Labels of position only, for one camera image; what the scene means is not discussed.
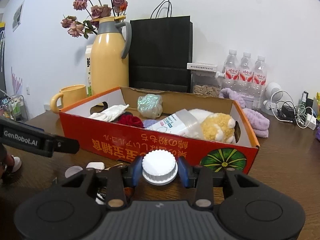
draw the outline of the white gloves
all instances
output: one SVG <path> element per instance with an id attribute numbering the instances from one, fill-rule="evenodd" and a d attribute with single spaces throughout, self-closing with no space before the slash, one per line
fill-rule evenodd
<path id="1" fill-rule="evenodd" d="M 102 111 L 101 113 L 93 113 L 88 118 L 105 121 L 105 122 L 112 122 L 113 120 L 118 118 L 121 114 L 123 114 L 128 107 L 129 105 L 111 106 L 108 109 Z"/>

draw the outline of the metal rack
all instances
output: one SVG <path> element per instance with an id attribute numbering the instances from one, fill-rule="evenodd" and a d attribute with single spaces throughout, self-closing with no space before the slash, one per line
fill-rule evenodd
<path id="1" fill-rule="evenodd" d="M 29 120 L 25 101 L 22 95 L 13 95 L 2 100 L 0 114 L 15 121 L 26 122 Z"/>

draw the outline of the orange cardboard box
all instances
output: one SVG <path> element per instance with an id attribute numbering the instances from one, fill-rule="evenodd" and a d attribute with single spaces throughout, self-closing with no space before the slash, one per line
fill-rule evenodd
<path id="1" fill-rule="evenodd" d="M 181 109 L 200 108 L 215 113 L 230 114 L 236 120 L 236 144 L 188 138 L 145 130 L 122 124 L 89 119 L 91 108 L 106 102 L 108 106 L 126 105 L 127 111 L 143 117 L 137 111 L 139 96 L 159 94 L 163 99 L 163 119 Z M 258 153 L 258 140 L 236 101 L 171 91 L 138 90 L 118 87 L 83 99 L 61 109 L 61 124 L 66 137 L 77 139 L 84 150 L 104 157 L 132 162 L 137 155 L 155 149 L 184 156 L 191 165 L 201 164 L 214 171 L 233 167 L 248 173 Z"/>

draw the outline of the charging cable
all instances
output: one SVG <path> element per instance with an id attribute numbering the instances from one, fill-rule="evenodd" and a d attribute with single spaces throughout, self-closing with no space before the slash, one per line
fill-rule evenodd
<path id="1" fill-rule="evenodd" d="M 292 97 L 291 97 L 291 96 L 289 95 L 289 93 L 288 93 L 287 91 L 285 91 L 285 90 L 279 90 L 279 91 L 273 93 L 272 96 L 271 96 L 271 98 L 270 98 L 270 101 L 271 101 L 271 102 L 272 102 L 273 96 L 274 96 L 275 94 L 279 93 L 279 92 L 285 92 L 285 93 L 290 97 L 291 101 L 286 101 L 285 103 L 287 103 L 287 102 L 292 103 L 292 105 L 293 105 L 293 110 L 294 110 L 295 121 L 296 121 L 297 125 L 298 125 L 301 129 L 307 128 L 308 125 L 309 125 L 309 123 L 311 122 L 311 119 L 309 120 L 309 122 L 308 122 L 307 124 L 305 124 L 304 120 L 305 120 L 306 117 L 307 117 L 306 110 L 307 110 L 308 108 L 310 108 L 311 111 L 312 111 L 312 113 L 313 113 L 313 115 L 317 116 L 316 113 L 315 113 L 315 111 L 314 111 L 310 106 L 305 107 L 305 105 L 303 105 L 303 104 L 299 104 L 299 105 L 296 105 L 296 106 L 295 106 L 294 103 L 293 103 Z M 280 122 L 291 122 L 291 123 L 293 122 L 292 120 L 281 120 L 281 119 L 279 119 L 279 118 L 276 116 L 275 112 L 273 111 L 273 107 L 271 107 L 271 110 L 272 110 L 273 115 L 275 116 L 275 118 L 276 118 L 278 121 L 280 121 Z"/>

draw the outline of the red rose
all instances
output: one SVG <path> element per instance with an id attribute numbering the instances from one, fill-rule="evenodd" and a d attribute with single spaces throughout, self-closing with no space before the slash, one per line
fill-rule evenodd
<path id="1" fill-rule="evenodd" d="M 121 115 L 119 121 L 117 122 L 119 124 L 124 124 L 124 125 L 129 125 L 129 126 L 133 126 L 133 127 L 139 127 L 139 128 L 143 128 L 143 123 L 140 120 L 140 118 L 133 116 L 133 115 Z"/>

